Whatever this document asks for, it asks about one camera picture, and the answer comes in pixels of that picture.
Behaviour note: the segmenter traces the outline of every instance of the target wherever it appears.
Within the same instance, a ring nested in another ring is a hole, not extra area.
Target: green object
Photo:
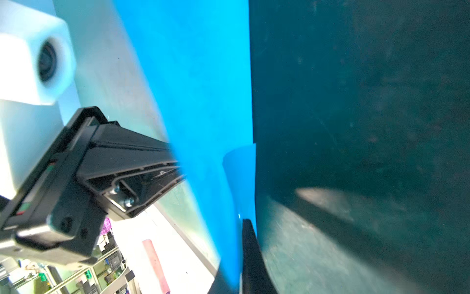
[[[42,272],[39,273],[39,278],[41,279],[41,282],[46,282],[47,281],[46,275]]]

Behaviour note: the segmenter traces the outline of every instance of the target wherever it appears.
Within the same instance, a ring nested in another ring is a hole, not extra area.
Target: blue sheet
[[[223,273],[238,288],[240,205],[222,161],[228,152],[253,144],[248,2],[114,2],[221,256]],[[246,166],[254,168],[254,162]],[[251,180],[238,185],[254,187]]]

